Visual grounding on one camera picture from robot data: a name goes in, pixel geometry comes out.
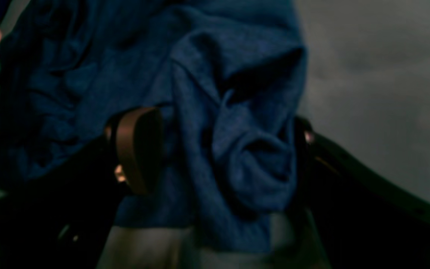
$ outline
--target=gray carpet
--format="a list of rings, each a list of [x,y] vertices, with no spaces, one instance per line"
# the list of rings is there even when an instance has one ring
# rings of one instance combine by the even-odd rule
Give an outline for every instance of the gray carpet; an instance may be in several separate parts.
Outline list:
[[[310,51],[302,114],[430,201],[430,0],[298,0]]]

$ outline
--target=wrinkled fabric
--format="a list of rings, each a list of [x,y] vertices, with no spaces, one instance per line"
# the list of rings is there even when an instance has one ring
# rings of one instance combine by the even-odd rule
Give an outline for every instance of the wrinkled fabric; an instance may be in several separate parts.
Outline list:
[[[269,250],[268,214],[296,186],[306,73],[290,0],[32,0],[0,65],[1,188],[60,165],[113,114],[157,106],[161,182],[127,196],[115,225],[196,225],[215,249]]]

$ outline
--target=blue cloth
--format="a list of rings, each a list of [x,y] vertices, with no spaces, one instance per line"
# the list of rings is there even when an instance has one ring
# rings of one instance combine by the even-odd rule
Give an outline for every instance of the blue cloth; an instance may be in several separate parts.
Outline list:
[[[268,251],[268,214],[296,186],[306,51],[291,3],[32,0],[0,44],[0,187],[60,165],[111,115],[158,106],[160,186],[126,197],[115,224]]]

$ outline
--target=blue fabric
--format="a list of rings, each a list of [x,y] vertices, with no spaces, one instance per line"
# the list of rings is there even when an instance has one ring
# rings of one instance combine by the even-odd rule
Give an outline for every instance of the blue fabric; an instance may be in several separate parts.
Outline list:
[[[196,225],[210,247],[269,250],[268,214],[296,186],[306,73],[291,0],[32,0],[0,64],[0,187],[60,165],[111,115],[158,106],[160,186],[126,197],[115,224]]]

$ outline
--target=blue shirt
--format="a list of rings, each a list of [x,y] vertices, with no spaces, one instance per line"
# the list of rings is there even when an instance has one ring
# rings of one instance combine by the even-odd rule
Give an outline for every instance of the blue shirt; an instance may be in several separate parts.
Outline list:
[[[158,106],[161,182],[126,197],[115,225],[196,225],[215,249],[269,250],[268,214],[296,187],[306,74],[290,0],[33,0],[0,65],[0,187],[60,165],[113,114]]]

